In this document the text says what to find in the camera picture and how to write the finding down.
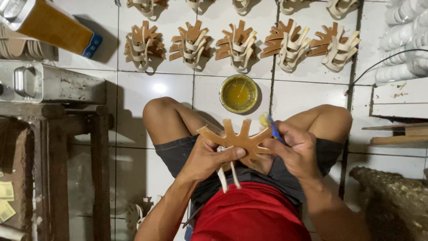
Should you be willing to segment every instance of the metal handle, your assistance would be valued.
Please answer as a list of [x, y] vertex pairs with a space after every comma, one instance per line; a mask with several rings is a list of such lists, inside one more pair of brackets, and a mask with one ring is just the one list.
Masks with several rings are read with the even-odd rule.
[[26, 64], [25, 66], [18, 67], [13, 71], [13, 88], [15, 89], [15, 92], [22, 96], [22, 97], [29, 97], [34, 98], [34, 96], [29, 95], [25, 91], [24, 87], [24, 72], [25, 70], [30, 70], [32, 73], [35, 74], [36, 69], [32, 64]]

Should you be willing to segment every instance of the bowl of glue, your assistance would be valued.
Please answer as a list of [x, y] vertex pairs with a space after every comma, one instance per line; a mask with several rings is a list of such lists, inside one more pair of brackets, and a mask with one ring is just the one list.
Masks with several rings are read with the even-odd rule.
[[220, 87], [220, 102], [226, 110], [242, 114], [257, 102], [259, 91], [256, 83], [246, 75], [232, 75]]

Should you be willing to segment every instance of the wooden table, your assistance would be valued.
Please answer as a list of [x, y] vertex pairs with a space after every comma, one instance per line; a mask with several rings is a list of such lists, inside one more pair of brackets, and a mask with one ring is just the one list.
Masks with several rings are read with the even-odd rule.
[[[92, 181], [95, 189], [93, 206], [94, 239], [110, 240], [110, 186], [108, 130], [113, 127], [113, 117], [104, 105], [80, 105], [67, 107], [60, 104], [0, 103], [0, 117], [11, 123], [19, 122], [27, 126], [34, 137], [31, 158], [32, 175], [20, 178], [34, 180], [36, 197], [36, 224], [38, 240], [70, 239], [68, 224], [68, 189], [67, 189], [67, 140], [70, 136], [90, 133]], [[15, 173], [5, 174], [2, 181], [12, 178]], [[27, 190], [16, 192], [33, 193], [33, 186], [24, 186]], [[17, 214], [5, 222], [5, 225], [18, 229], [28, 227], [29, 202], [32, 198], [16, 200]]]

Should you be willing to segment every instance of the black cable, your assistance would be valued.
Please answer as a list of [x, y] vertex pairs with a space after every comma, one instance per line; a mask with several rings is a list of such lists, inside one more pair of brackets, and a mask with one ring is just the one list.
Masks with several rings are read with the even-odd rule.
[[410, 51], [425, 51], [425, 52], [428, 52], [428, 50], [427, 49], [421, 49], [421, 48], [414, 48], [414, 49], [408, 49], [408, 50], [404, 50], [404, 51], [401, 51], [401, 52], [398, 52], [398, 53], [396, 53], [396, 54], [393, 54], [393, 55], [391, 55], [391, 56], [389, 56], [388, 58], [386, 58], [386, 59], [384, 59], [384, 60], [381, 60], [381, 61], [379, 61], [379, 62], [377, 62], [377, 63], [375, 63], [374, 65], [372, 65], [370, 68], [368, 68], [366, 71], [364, 71], [364, 73], [362, 73], [362, 75], [360, 75], [351, 85], [349, 85], [349, 88], [348, 88], [348, 90], [345, 92], [345, 96], [347, 96], [348, 94], [349, 94], [349, 92], [350, 92], [350, 90], [352, 89], [352, 87], [354, 87], [354, 85], [355, 85], [355, 82], [357, 82], [365, 73], [367, 73], [367, 71], [369, 71], [371, 68], [373, 68], [373, 67], [375, 67], [376, 65], [378, 65], [378, 64], [380, 64], [380, 63], [382, 63], [382, 62], [384, 62], [385, 60], [388, 60], [388, 59], [390, 59], [390, 58], [392, 58], [392, 57], [394, 57], [394, 56], [396, 56], [396, 55], [399, 55], [399, 54], [402, 54], [402, 53], [405, 53], [405, 52], [410, 52]]

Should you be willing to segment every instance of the man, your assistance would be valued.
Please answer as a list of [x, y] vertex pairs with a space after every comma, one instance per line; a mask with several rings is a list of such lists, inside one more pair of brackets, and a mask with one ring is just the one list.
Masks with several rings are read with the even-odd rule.
[[340, 155], [352, 125], [348, 110], [321, 105], [276, 123], [288, 146], [269, 138], [263, 145], [277, 157], [269, 173], [238, 164], [242, 189], [226, 173], [223, 193], [215, 171], [222, 163], [245, 155], [240, 147], [216, 152], [217, 144], [198, 136], [209, 123], [172, 98], [153, 99], [143, 121], [156, 153], [175, 178], [166, 194], [146, 217], [135, 241], [173, 240], [189, 199], [200, 209], [192, 240], [310, 240], [296, 207], [306, 202], [317, 233], [324, 240], [369, 240], [361, 217], [349, 210], [327, 186], [325, 176]]

